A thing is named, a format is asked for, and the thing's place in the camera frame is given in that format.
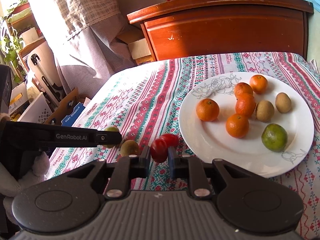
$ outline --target white basket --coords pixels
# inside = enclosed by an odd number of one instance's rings
[[[18,119],[18,122],[44,123],[52,114],[41,92]]]

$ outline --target green citrus fruit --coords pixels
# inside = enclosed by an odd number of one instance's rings
[[[273,152],[281,152],[287,145],[288,134],[282,126],[272,123],[264,129],[261,140],[267,149]]]
[[[119,129],[115,126],[110,126],[110,127],[107,127],[104,129],[105,131],[108,131],[108,132],[120,132]],[[108,149],[111,149],[113,146],[115,145],[104,145],[104,147],[108,148]]]

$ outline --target wooden headboard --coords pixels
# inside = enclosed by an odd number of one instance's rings
[[[154,60],[255,51],[306,58],[307,13],[304,0],[172,0],[128,19],[141,24]]]

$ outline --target gray ribbed surface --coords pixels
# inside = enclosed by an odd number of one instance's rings
[[[185,191],[132,191],[108,202],[97,218],[72,233],[40,236],[22,232],[15,240],[298,240],[295,232],[251,236],[224,223],[210,202],[196,201]]]

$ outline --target striped tablecloth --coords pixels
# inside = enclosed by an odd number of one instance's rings
[[[299,193],[304,213],[297,232],[305,239],[320,235],[320,76],[292,53],[259,52],[186,57],[158,61],[113,75],[100,89],[75,127],[103,130],[117,126],[125,140],[150,145],[163,133],[180,135],[178,114],[186,94],[203,80],[228,72],[247,71],[275,77],[293,87],[307,102],[315,124],[313,146],[293,170],[272,180]],[[120,148],[57,148],[48,178],[97,158],[116,162]],[[180,135],[178,154],[193,154]],[[133,189],[175,190],[184,180],[170,180],[168,163],[150,165],[147,179],[132,181]]]

